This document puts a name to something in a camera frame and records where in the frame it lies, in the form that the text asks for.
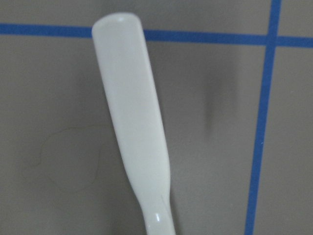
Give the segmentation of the beige hand brush black bristles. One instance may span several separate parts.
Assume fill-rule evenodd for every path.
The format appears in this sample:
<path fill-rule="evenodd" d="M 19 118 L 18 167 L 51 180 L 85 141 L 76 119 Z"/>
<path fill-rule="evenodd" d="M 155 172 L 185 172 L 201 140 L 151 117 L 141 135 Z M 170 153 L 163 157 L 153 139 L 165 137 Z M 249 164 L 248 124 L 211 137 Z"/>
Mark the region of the beige hand brush black bristles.
<path fill-rule="evenodd" d="M 173 235 L 170 164 L 142 24 L 113 13 L 92 27 L 92 38 L 125 171 L 149 235 Z"/>

